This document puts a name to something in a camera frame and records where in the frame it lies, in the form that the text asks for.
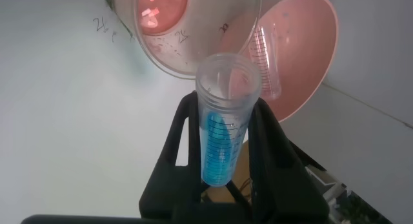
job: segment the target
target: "white wall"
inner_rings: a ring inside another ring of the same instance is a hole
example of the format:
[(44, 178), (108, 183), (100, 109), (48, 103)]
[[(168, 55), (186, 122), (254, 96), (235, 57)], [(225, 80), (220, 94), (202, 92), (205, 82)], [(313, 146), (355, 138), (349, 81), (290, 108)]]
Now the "white wall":
[(331, 0), (334, 62), (287, 136), (393, 223), (413, 201), (413, 0)]
[(129, 39), (104, 0), (0, 0), (1, 224), (139, 217), (176, 108), (195, 86)]
[(413, 125), (413, 0), (331, 0), (340, 22), (326, 83)]

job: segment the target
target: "clear plastic bowl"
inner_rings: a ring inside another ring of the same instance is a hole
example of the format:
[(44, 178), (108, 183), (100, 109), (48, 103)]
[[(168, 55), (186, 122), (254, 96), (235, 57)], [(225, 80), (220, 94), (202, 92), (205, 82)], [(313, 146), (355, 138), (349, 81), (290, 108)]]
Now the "clear plastic bowl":
[(182, 79), (195, 79), (208, 56), (242, 52), (261, 9), (261, 0), (113, 1), (152, 62)]

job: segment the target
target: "measurement marking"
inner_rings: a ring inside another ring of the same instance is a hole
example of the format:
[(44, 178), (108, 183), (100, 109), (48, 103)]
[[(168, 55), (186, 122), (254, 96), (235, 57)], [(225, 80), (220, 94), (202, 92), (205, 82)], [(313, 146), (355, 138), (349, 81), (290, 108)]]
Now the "measurement marking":
[(231, 123), (231, 124), (222, 124), (222, 123), (216, 122), (216, 121), (214, 121), (214, 120), (212, 120), (212, 119), (209, 119), (209, 120), (212, 121), (212, 122), (214, 122), (214, 123), (220, 124), (220, 125), (233, 125), (233, 123)]
[(216, 146), (213, 146), (213, 145), (211, 145), (211, 144), (209, 144), (209, 143), (207, 143), (207, 145), (210, 146), (210, 147), (212, 147), (212, 148), (216, 148), (216, 149), (230, 149), (230, 148), (232, 148), (232, 147), (216, 147)]
[(228, 159), (208, 158), (208, 159), (206, 159), (206, 161), (211, 162), (211, 163), (222, 163), (222, 164), (230, 163), (230, 162), (228, 162)]
[(216, 163), (222, 163), (223, 161), (228, 161), (231, 156), (231, 152), (225, 152), (225, 156), (218, 156), (215, 153), (217, 152), (207, 152), (208, 160), (215, 159), (217, 160), (215, 161)]
[(220, 165), (217, 165), (218, 163), (214, 163), (214, 162), (208, 162), (209, 163), (209, 165), (212, 165), (212, 166), (223, 166), (223, 167), (213, 167), (213, 168), (215, 168), (215, 169), (227, 169), (228, 168), (228, 164), (229, 164), (229, 162), (228, 163), (220, 163)]
[(204, 170), (204, 173), (206, 176), (208, 176), (211, 179), (214, 179), (215, 181), (221, 181), (223, 180), (226, 176), (223, 175), (223, 172), (227, 172), (227, 170), (220, 170), (219, 172), (217, 172), (217, 174), (208, 172)]
[(256, 46), (261, 46), (261, 45), (264, 45), (264, 43), (261, 43), (261, 41), (256, 43)]
[(223, 146), (231, 146), (232, 145), (231, 142), (229, 142), (229, 143), (216, 143), (216, 142), (212, 141), (211, 139), (208, 139), (208, 141), (213, 143), (213, 144), (218, 144), (218, 145), (223, 145)]
[(231, 134), (218, 134), (218, 133), (215, 133), (215, 132), (212, 132), (213, 134), (217, 134), (217, 135), (220, 135), (220, 136), (231, 136)]
[(211, 154), (211, 155), (213, 155), (213, 156), (217, 156), (216, 154), (218, 153), (225, 153), (225, 157), (227, 158), (227, 157), (229, 157), (230, 155), (231, 155), (231, 149), (228, 149), (227, 151), (215, 151), (215, 150), (211, 150), (211, 151), (207, 151), (207, 152), (209, 152), (209, 154)]
[(225, 153), (223, 156), (227, 157), (229, 156), (228, 154), (231, 153), (231, 148), (232, 147), (221, 147), (221, 148), (217, 148), (217, 147), (213, 147), (211, 145), (209, 145), (210, 147), (207, 148), (208, 150), (211, 150), (211, 154), (212, 153)]
[(217, 167), (213, 167), (212, 165), (207, 165), (207, 167), (208, 167), (208, 169), (211, 169), (211, 170), (208, 170), (209, 172), (207, 171), (205, 173), (207, 173), (209, 176), (214, 176), (214, 177), (217, 177), (217, 178), (220, 178), (220, 179), (222, 179), (225, 176), (225, 174), (228, 170), (228, 167), (217, 168)]
[(220, 129), (220, 128), (216, 128), (216, 127), (214, 127), (214, 126), (212, 126), (212, 125), (209, 125), (209, 127), (212, 127), (212, 128), (214, 128), (214, 129), (217, 129), (217, 130), (236, 130), (237, 128), (233, 128), (233, 129)]
[(234, 138), (229, 138), (229, 139), (219, 139), (219, 138), (216, 138), (216, 137), (213, 137), (213, 136), (211, 136), (211, 135), (208, 135), (209, 137), (211, 137), (211, 138), (213, 138), (213, 139), (216, 139), (216, 140), (233, 140)]

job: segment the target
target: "rim of bowl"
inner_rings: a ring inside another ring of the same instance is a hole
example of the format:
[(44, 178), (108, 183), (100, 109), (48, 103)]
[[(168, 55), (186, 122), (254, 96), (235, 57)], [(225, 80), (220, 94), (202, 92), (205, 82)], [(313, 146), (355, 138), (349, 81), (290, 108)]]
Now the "rim of bowl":
[[(172, 67), (166, 65), (164, 62), (158, 60), (158, 58), (153, 55), (148, 47), (148, 45), (146, 44), (145, 40), (143, 39), (142, 35), (142, 28), (139, 25), (139, 22), (137, 22), (136, 17), (138, 17), (138, 13), (137, 13), (137, 4), (138, 4), (139, 0), (132, 0), (132, 8), (133, 8), (133, 16), (134, 16), (134, 29), (135, 29), (135, 36), (137, 38), (137, 41), (139, 42), (139, 44), (141, 45), (143, 52), (146, 54), (146, 56), (149, 58), (149, 60), (151, 60), (151, 62), (153, 62), (153, 64), (155, 64), (156, 67), (158, 67), (159, 69), (161, 69), (163, 72), (174, 76), (176, 78), (179, 79), (189, 79), (189, 80), (195, 80), (196, 77), (196, 71), (189, 74), (189, 73), (182, 73), (182, 72), (178, 72), (177, 70), (174, 70)], [(262, 5), (262, 0), (258, 0), (257, 1), (258, 6), (255, 7), (254, 9), (254, 14), (256, 16), (254, 24), (252, 25), (252, 28), (250, 30), (250, 33), (247, 37), (247, 39), (245, 40), (243, 46), (241, 47), (241, 49), (239, 50), (238, 54), (241, 54), (245, 48), (248, 46), (252, 34), (254, 33), (254, 30), (256, 29), (256, 26), (258, 24), (259, 21), (259, 17), (261, 15), (261, 5)]]

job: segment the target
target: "pink bowl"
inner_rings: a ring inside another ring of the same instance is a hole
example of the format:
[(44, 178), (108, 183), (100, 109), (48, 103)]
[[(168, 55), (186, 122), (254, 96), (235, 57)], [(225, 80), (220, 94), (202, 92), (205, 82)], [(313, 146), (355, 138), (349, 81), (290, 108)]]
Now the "pink bowl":
[(334, 57), (338, 20), (329, 0), (282, 0), (265, 15), (276, 24), (281, 96), (268, 101), (281, 122), (314, 94)]

